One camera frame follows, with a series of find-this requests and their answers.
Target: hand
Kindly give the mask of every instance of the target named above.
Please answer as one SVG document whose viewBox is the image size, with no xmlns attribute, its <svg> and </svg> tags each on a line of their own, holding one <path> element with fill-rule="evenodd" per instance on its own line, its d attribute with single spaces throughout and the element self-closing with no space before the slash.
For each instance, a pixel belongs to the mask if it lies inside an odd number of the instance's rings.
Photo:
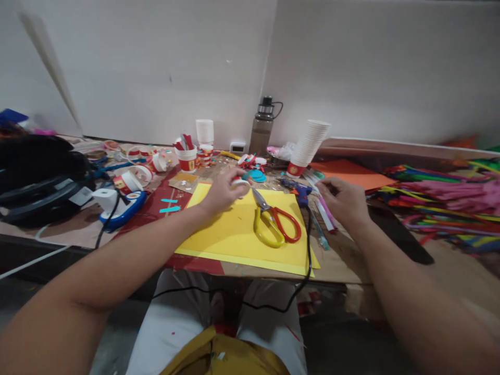
<svg viewBox="0 0 500 375">
<path fill-rule="evenodd" d="M 323 196 L 332 215 L 347 230 L 359 224 L 369 222 L 368 206 L 366 204 L 365 189 L 331 177 L 319 181 L 316 186 Z"/>
<path fill-rule="evenodd" d="M 234 201 L 248 193 L 248 185 L 239 185 L 236 189 L 231 189 L 231 182 L 234 177 L 242 176 L 245 171 L 240 168 L 231 168 L 228 172 L 222 173 L 213 182 L 207 196 L 200 202 L 211 215 L 226 211 Z"/>
</svg>

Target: person's right hand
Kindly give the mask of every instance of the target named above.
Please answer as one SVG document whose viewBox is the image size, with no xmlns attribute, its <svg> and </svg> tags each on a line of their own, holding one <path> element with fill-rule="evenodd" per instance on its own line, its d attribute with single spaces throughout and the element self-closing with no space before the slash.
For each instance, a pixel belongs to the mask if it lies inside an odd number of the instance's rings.
<svg viewBox="0 0 500 375">
<path fill-rule="evenodd" d="M 365 189 L 337 177 L 319 181 L 316 186 L 336 220 L 347 230 L 369 222 Z"/>
</svg>

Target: leg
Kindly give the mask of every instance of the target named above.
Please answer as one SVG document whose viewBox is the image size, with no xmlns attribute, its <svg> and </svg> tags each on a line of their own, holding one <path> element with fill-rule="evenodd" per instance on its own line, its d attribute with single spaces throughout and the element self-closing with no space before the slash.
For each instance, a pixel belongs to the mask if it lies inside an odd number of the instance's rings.
<svg viewBox="0 0 500 375">
<path fill-rule="evenodd" d="M 291 284 L 254 280 L 245 294 L 245 301 L 255 306 L 268 304 L 285 308 L 294 291 L 295 288 Z M 284 314 L 267 308 L 255 310 L 243 306 L 237 338 L 273 351 L 283 361 L 290 374 L 307 373 L 295 300 Z"/>
<path fill-rule="evenodd" d="M 158 279 L 155 295 L 192 285 L 208 290 L 201 273 L 166 269 Z M 208 293 L 189 290 L 155 298 L 137 335 L 127 374 L 159 374 L 185 344 L 209 327 L 209 322 Z"/>
</svg>

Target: black power cord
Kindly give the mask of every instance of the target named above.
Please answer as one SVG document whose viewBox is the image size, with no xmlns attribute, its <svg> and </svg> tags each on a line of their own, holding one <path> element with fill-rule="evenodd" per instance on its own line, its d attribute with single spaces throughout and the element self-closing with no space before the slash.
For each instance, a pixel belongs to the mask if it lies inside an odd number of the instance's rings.
<svg viewBox="0 0 500 375">
<path fill-rule="evenodd" d="M 279 308 L 279 307 L 275 307 L 275 306 L 271 306 L 271 305 L 260 305 L 260 306 L 255 306 L 255 305 L 252 305 L 252 304 L 249 304 L 248 302 L 245 302 L 245 301 L 242 301 L 242 304 L 245 305 L 245 306 L 248 306 L 248 307 L 251 307 L 252 309 L 255 309 L 255 310 L 260 310 L 260 309 L 263 309 L 263 308 L 268 308 L 268 309 L 271 309 L 271 310 L 274 310 L 274 311 L 277 311 L 279 313 L 285 313 L 288 311 L 288 309 L 290 308 L 290 306 L 292 305 L 293 303 L 293 299 L 301 292 L 301 290 L 306 286 L 307 282 L 309 281 L 309 278 L 311 276 L 311 272 L 312 272 L 312 269 L 313 269 L 313 260 L 312 260 L 312 256 L 311 256 L 311 243 L 310 243 L 310 238 L 311 238 L 311 224 L 312 224 L 312 219 L 311 219 L 311 215 L 313 215 L 313 213 L 311 212 L 311 209 L 309 208 L 309 206 L 306 206 L 306 209 L 307 209 L 307 212 L 308 212 L 308 220 L 307 220 L 307 258 L 309 260 L 309 269 L 307 270 L 307 274 L 306 276 L 304 277 L 304 279 L 302 280 L 301 284 L 299 285 L 299 287 L 295 290 L 295 292 L 292 294 L 292 296 L 290 297 L 290 300 L 288 301 L 288 304 L 286 305 L 286 307 L 284 309 L 282 308 Z M 200 292 L 203 292 L 203 293 L 216 293 L 216 292 L 224 292 L 226 293 L 227 296 L 230 296 L 231 298 L 237 298 L 235 296 L 233 296 L 232 294 L 229 294 L 225 289 L 223 288 L 218 288 L 218 289 L 211 289 L 211 290 L 203 290 L 197 286 L 188 286 L 188 287 L 184 287 L 184 288 L 178 288 L 178 289 L 168 289 L 168 290 L 165 290 L 163 292 L 160 292 L 158 294 L 156 294 L 155 296 L 153 296 L 152 299 L 155 299 L 156 297 L 160 297 L 161 295 L 164 295 L 166 293 L 173 293 L 173 292 L 183 292 L 183 291 L 187 291 L 187 290 L 193 290 L 193 289 L 196 289 Z"/>
<path fill-rule="evenodd" d="M 106 219 L 106 221 L 103 224 L 103 227 L 101 228 L 101 231 L 99 232 L 99 235 L 97 236 L 97 241 L 95 242 L 95 248 L 94 250 L 99 248 L 99 245 L 101 244 L 101 237 L 103 236 L 104 231 L 106 230 L 106 227 L 108 226 L 109 222 L 111 221 L 111 218 L 116 212 L 116 209 L 118 208 L 118 203 L 120 202 L 120 191 L 118 189 L 116 190 L 116 202 L 115 206 L 113 207 L 113 210 L 111 211 L 111 214 L 109 214 L 109 217 Z"/>
</svg>

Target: yellow paper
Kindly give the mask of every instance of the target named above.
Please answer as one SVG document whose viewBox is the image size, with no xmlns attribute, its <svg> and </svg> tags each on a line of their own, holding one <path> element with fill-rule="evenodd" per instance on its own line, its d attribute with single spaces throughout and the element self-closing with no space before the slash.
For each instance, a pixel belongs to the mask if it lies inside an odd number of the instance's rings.
<svg viewBox="0 0 500 375">
<path fill-rule="evenodd" d="M 191 207 L 198 204 L 208 193 L 210 186 L 208 184 L 199 184 L 187 206 Z M 262 194 L 270 206 L 279 207 L 297 219 L 302 230 L 300 240 L 294 244 L 285 243 L 280 248 L 272 248 L 262 243 L 253 229 L 257 203 L 250 192 L 243 199 L 236 201 L 229 211 L 224 212 L 184 241 L 177 253 L 191 255 L 194 254 L 192 252 L 195 252 L 196 256 L 210 259 L 215 259 L 214 255 L 246 258 L 248 261 L 238 260 L 237 263 L 277 270 L 278 266 L 276 264 L 281 265 L 279 270 L 283 270 L 283 265 L 288 265 L 294 266 L 292 273 L 305 274 L 308 265 L 307 233 L 295 196 L 273 190 L 259 190 L 259 193 Z M 294 236 L 295 228 L 293 224 L 285 217 L 280 217 L 280 219 L 285 232 L 290 236 Z M 262 223 L 261 228 L 265 236 L 270 239 L 274 238 L 273 232 L 264 223 Z M 313 268 L 320 268 L 312 251 L 311 256 Z"/>
<path fill-rule="evenodd" d="M 302 275 L 302 276 L 307 275 L 307 271 L 308 271 L 308 267 L 306 267 L 306 266 L 292 266 L 292 265 L 286 265 L 283 263 L 269 262 L 266 260 L 242 258 L 242 257 L 234 256 L 234 255 L 221 255 L 221 254 L 213 254 L 213 253 L 208 253 L 208 252 L 196 252 L 196 251 L 185 250 L 185 249 L 177 249 L 176 253 L 183 254 L 183 255 L 195 256 L 195 257 L 201 257 L 201 258 L 207 258 L 207 259 L 228 261 L 231 263 L 238 263 L 238 264 L 243 264 L 246 266 L 267 268 L 267 269 L 272 269 L 275 271 L 294 273 L 294 274 L 298 274 L 298 275 Z M 312 278 L 315 277 L 313 270 L 311 270 L 310 276 Z"/>
</svg>

